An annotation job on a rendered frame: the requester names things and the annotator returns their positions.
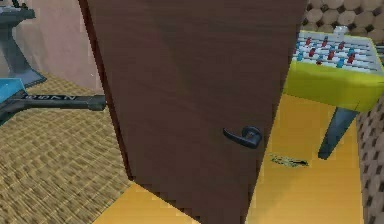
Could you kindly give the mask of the small dark flat floor object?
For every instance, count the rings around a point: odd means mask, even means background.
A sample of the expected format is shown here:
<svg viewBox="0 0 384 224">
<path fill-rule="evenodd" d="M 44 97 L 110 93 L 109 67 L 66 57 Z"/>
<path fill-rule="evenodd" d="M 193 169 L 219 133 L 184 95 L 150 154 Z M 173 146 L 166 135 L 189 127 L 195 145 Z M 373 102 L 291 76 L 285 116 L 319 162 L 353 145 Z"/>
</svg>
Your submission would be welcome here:
<svg viewBox="0 0 384 224">
<path fill-rule="evenodd" d="M 308 165 L 308 162 L 305 160 L 294 159 L 286 156 L 270 154 L 270 158 L 272 162 L 286 167 L 306 167 Z"/>
</svg>

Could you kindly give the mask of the yellow-green foosball table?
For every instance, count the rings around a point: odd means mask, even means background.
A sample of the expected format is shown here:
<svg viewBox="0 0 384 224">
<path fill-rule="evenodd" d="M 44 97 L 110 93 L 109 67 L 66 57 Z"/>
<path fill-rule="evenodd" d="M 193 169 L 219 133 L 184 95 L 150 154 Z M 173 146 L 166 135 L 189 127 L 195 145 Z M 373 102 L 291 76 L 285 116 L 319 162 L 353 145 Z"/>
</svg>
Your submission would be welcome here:
<svg viewBox="0 0 384 224">
<path fill-rule="evenodd" d="M 299 32 L 284 93 L 335 107 L 318 151 L 330 157 L 360 112 L 384 94 L 384 46 L 351 36 L 345 26 L 332 33 Z"/>
</svg>

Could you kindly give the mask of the dark brown wooden door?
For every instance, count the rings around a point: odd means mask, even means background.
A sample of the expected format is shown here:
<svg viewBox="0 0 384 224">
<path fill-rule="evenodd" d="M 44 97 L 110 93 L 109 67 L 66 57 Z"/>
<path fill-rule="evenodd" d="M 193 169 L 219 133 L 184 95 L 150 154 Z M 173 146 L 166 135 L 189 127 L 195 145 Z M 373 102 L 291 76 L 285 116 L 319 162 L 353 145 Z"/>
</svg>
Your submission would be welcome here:
<svg viewBox="0 0 384 224">
<path fill-rule="evenodd" d="M 78 0 L 128 176 L 244 224 L 308 0 Z"/>
</svg>

